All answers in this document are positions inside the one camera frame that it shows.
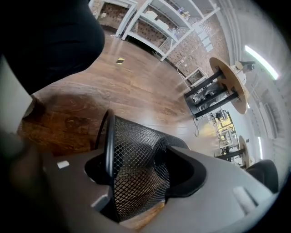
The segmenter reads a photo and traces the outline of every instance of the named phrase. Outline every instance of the wooden tabletop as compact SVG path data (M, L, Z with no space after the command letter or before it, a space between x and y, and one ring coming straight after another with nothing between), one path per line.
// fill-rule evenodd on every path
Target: wooden tabletop
M233 100L231 103L240 114L245 114L247 110L247 98L249 96L249 92L246 90L239 77L228 64L216 57L210 58L209 63L214 73L218 71L218 68L220 68L223 72L225 78L220 76L217 81L220 85L224 84L227 87L227 95L231 95L233 93L233 88L236 90L239 100Z
M251 156L249 155L246 142L242 136L239 137L240 150L245 149L245 152L241 155L242 165L246 165L246 168L253 164Z

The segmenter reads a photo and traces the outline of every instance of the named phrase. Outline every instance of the black base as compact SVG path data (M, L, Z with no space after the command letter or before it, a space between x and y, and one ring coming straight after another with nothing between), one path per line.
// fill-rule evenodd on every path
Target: black base
M192 97L187 98L185 95L184 95L184 98L185 98L185 101L186 101L191 113L195 117L195 114L197 114L199 112L199 109L197 107L195 107L194 100L192 99Z

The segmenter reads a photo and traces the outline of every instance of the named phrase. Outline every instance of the metal mesh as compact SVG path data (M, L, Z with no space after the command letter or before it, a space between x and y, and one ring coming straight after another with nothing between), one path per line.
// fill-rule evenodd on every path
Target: metal mesh
M167 146L188 148L177 137L115 117L114 199L120 221L165 199L170 187L163 161Z

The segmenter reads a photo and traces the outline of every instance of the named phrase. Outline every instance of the shelving unit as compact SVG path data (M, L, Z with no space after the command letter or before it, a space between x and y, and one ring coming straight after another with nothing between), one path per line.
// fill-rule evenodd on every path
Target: shelving unit
M94 4L94 1L95 0L91 0L89 2L89 6L90 7L92 7L92 5ZM119 25L119 27L117 29L117 32L115 33L115 37L119 37L119 35L121 35L122 32L124 31L125 26L129 22L130 18L135 13L137 2L133 1L133 0L103 0L102 3L101 3L100 9L102 9L104 3L111 3L111 4L114 4L114 5L118 5L118 6L122 6L122 7L128 8L128 11L127 11L126 15L123 17L123 19L122 19L122 21L121 21L121 23L120 23L120 25Z
M207 15L203 14L203 9L199 9L197 5L195 4L196 1L199 1L199 5L204 5L207 8L211 7L211 12ZM157 53L159 53L162 58L161 61L163 61L176 47L179 45L191 32L195 30L195 28L198 27L201 23L203 23L205 20L207 20L209 17L214 15L217 11L220 10L220 8L217 8L215 4L211 2L211 0L168 0L166 2L165 0L147 0L141 8L137 11L136 15L133 17L131 22L129 23L127 29L125 30L122 39L125 40L125 38L129 35L132 36L141 42L145 43L152 49L154 49ZM179 28L187 29L188 31L181 37L177 38L176 35L174 35L169 30L166 30L165 28L161 27L156 20L149 18L144 11L146 8L150 6L162 15L164 15L166 18L168 18L173 24ZM188 11L191 15L191 20L186 20L182 15L178 12L178 9L181 7L184 8L184 11ZM167 39L164 43L162 43L161 46L154 45L151 41L143 38L142 36L138 35L137 33L134 33L131 31L134 24L137 22L137 20L142 20L146 23L148 23L150 26L154 27L156 30L158 30L160 33L162 33ZM171 41L171 45L169 46L169 50L162 51L161 47L168 42L168 40Z

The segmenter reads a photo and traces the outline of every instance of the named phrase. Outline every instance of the wooden floor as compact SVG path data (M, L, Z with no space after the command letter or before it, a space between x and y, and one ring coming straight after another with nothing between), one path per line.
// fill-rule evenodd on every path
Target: wooden floor
M125 59L116 64L119 57ZM35 93L39 103L22 121L20 134L55 156L94 148L108 108L125 119L183 139L192 150L213 156L218 140L207 119L195 137L192 116L177 71L152 54L106 35L101 56L86 71Z

